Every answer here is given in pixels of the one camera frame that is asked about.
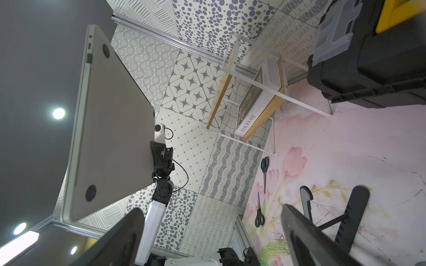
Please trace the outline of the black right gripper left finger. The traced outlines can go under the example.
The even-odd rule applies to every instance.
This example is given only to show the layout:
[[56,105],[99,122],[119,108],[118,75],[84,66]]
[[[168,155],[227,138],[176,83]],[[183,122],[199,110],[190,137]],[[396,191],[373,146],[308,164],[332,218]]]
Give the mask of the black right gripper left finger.
[[90,249],[76,259],[73,266],[133,266],[145,224],[141,209],[132,209]]

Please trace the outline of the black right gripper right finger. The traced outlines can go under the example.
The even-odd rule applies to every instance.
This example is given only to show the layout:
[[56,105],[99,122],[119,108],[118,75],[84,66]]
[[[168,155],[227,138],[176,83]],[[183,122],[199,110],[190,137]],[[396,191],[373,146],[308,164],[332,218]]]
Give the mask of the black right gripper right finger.
[[282,226],[294,266],[359,266],[294,206],[284,205]]

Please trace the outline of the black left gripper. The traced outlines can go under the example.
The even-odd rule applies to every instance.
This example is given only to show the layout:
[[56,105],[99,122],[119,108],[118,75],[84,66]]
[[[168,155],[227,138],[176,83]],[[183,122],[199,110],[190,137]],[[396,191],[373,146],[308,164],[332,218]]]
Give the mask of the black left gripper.
[[154,176],[156,178],[168,178],[175,170],[173,148],[155,141],[150,142],[150,148],[154,160]]

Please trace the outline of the silver grey laptop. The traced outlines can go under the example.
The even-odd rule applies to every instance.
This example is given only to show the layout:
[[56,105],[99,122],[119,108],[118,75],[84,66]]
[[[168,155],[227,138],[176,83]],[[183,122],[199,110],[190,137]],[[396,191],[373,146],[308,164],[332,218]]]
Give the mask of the silver grey laptop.
[[77,222],[152,184],[154,108],[98,25],[87,28],[63,202]]

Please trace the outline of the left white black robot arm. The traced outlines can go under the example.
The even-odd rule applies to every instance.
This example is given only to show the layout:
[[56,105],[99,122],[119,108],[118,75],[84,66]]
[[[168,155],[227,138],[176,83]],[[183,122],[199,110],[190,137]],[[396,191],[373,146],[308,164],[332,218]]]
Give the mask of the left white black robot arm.
[[145,229],[132,264],[135,266],[259,266],[260,261],[251,247],[244,249],[244,260],[240,260],[232,248],[221,248],[212,255],[201,257],[150,258],[156,235],[174,191],[170,174],[175,170],[173,148],[167,148],[164,143],[155,141],[150,142],[150,148],[154,160],[153,177],[156,189],[145,216]]

